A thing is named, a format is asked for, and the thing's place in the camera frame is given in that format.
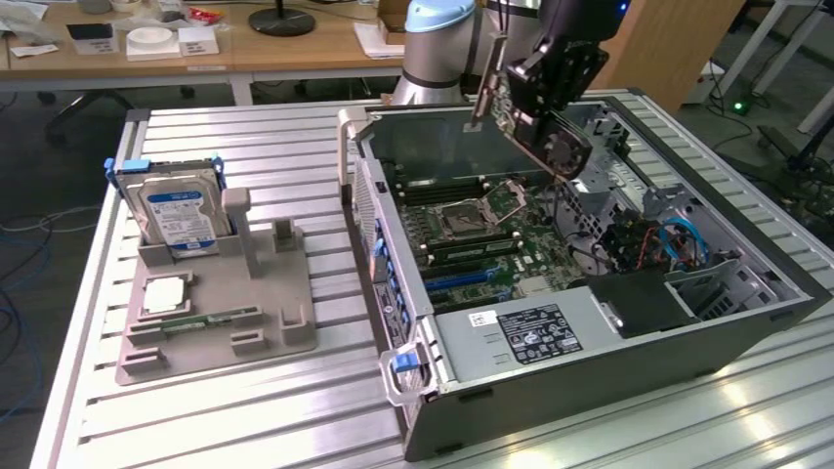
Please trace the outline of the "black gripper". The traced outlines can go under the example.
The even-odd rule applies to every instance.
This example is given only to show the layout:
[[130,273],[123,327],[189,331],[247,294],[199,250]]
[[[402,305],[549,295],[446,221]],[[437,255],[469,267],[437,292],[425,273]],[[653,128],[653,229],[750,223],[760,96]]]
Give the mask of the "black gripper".
[[530,54],[506,65],[513,106],[538,118],[582,96],[609,54],[600,44],[614,38],[628,3],[616,0],[544,1],[541,34]]

